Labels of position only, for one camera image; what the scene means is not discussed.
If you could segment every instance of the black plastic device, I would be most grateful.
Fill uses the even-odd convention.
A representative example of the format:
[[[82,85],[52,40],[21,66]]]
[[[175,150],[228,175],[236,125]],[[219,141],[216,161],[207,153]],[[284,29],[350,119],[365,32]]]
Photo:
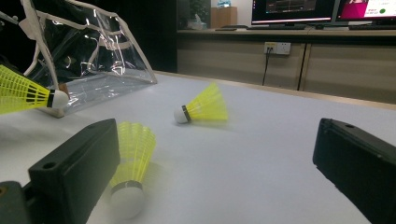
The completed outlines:
[[[246,29],[246,28],[248,28],[248,26],[246,26],[246,25],[238,25],[238,24],[236,24],[236,25],[223,25],[223,26],[221,26],[221,28],[236,28],[236,29]]]
[[[304,30],[305,25],[292,25],[292,26],[285,26],[285,25],[268,25],[268,26],[250,26],[247,30]]]
[[[396,147],[354,125],[322,119],[313,163],[370,222],[396,223]]]
[[[218,28],[215,31],[235,31],[236,28]]]
[[[364,24],[364,25],[349,25],[349,30],[396,30],[395,25],[377,25],[377,24]]]
[[[85,127],[29,168],[26,186],[0,183],[0,223],[86,223],[119,163],[116,121]]]

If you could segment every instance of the monitor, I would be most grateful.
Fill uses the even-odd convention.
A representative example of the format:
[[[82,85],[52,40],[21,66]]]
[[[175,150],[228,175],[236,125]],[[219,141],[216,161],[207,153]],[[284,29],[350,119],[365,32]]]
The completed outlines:
[[[396,0],[341,0],[336,20],[396,24]]]
[[[253,0],[251,25],[332,21],[335,0]]]

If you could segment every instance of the shuttlecock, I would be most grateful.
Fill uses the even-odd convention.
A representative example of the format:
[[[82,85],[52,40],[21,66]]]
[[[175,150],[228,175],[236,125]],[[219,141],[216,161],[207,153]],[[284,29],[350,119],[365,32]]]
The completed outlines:
[[[0,114],[43,106],[63,108],[68,101],[65,92],[49,90],[0,64]]]
[[[110,207],[116,221],[132,218],[143,208],[142,181],[156,146],[155,135],[140,123],[118,125],[120,165],[110,180]]]
[[[216,83],[211,83],[187,105],[174,112],[178,123],[187,123],[197,119],[226,120],[227,107]]]

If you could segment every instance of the cable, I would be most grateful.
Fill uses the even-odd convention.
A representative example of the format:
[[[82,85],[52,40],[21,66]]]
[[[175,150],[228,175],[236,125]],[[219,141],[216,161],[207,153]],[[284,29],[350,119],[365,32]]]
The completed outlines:
[[[306,53],[306,45],[304,46],[303,58],[305,58],[305,53]],[[301,79],[303,77],[303,70],[304,70],[304,60],[301,62],[301,69],[300,69],[300,76],[298,77],[297,91],[300,90]]]
[[[267,74],[268,62],[270,60],[270,54],[272,50],[273,48],[268,48],[267,52],[265,53],[265,70],[264,70],[264,77],[262,78],[262,85],[264,85],[265,75]]]

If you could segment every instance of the screw hole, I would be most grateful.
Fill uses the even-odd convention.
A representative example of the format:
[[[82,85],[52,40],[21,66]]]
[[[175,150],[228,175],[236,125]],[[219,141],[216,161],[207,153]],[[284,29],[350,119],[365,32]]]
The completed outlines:
[[[56,165],[55,162],[49,162],[49,163],[43,165],[43,168],[44,169],[50,169],[50,168],[54,167],[55,165]]]
[[[3,194],[5,194],[6,191],[7,191],[7,188],[6,188],[6,187],[0,187],[0,197],[1,197]]]

